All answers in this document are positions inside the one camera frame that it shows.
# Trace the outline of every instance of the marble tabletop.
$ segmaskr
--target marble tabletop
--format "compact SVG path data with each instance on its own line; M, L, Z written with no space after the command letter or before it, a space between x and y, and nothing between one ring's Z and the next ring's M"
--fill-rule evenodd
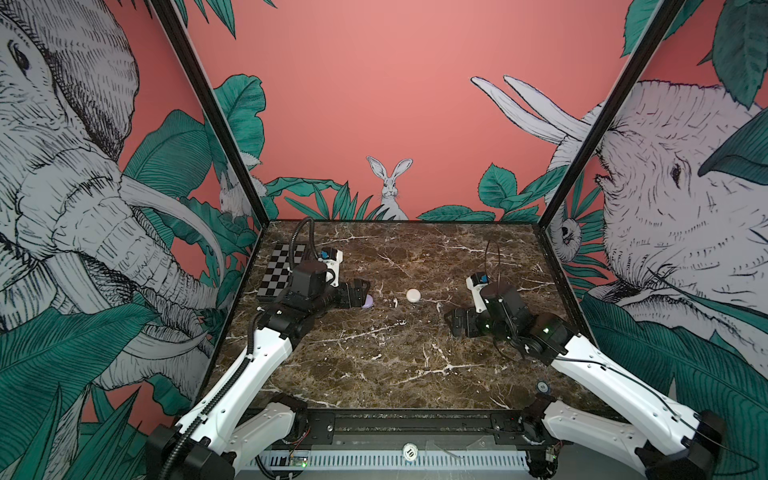
M247 324L256 314L255 290L276 242L287 243L296 222L269 225L237 306L207 391L246 345ZM300 241L306 242L305 228ZM536 382L572 406L604 411L591 392L551 367L523 359L510 346L502 352L489 338L456 339L443 314L472 305L465 278L483 271L485 245L492 276L516 285L533 314L550 311L567 319L545 257L527 225L441 223L317 223L318 250L344 252L341 280L372 283L373 308L333 310L316 321L291 357L267 380L253 406L277 392L306 400L310 408L521 409ZM406 300L416 288L422 299Z

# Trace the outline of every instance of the elephant eye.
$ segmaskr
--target elephant eye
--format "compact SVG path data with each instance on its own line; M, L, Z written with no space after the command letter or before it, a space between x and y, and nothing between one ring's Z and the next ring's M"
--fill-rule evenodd
M674 180L674 184L677 185L677 188L680 188L680 172L682 170L680 169L679 164L675 164L674 167L672 167L672 171L670 174L672 175L672 180Z
M27 55L24 55L24 53L19 49L18 44L14 43L13 40L8 42L8 51L11 52L11 56L13 57L18 67L22 70L22 73L26 75L27 70L29 70L29 59L27 58Z

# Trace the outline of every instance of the black and white checkerboard pattern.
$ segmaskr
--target black and white checkerboard pattern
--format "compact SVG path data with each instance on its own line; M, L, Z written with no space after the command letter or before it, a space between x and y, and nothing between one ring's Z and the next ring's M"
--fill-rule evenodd
M290 245L288 243L278 243L275 245L275 250L272 251L270 262L266 265L264 276L261 278L261 284L257 290L257 297L259 299L273 299L280 295L280 292L288 284L288 277L290 272L288 271L288 249ZM301 261L301 257L304 254L306 245L297 244L296 251L293 253L293 259L296 263Z

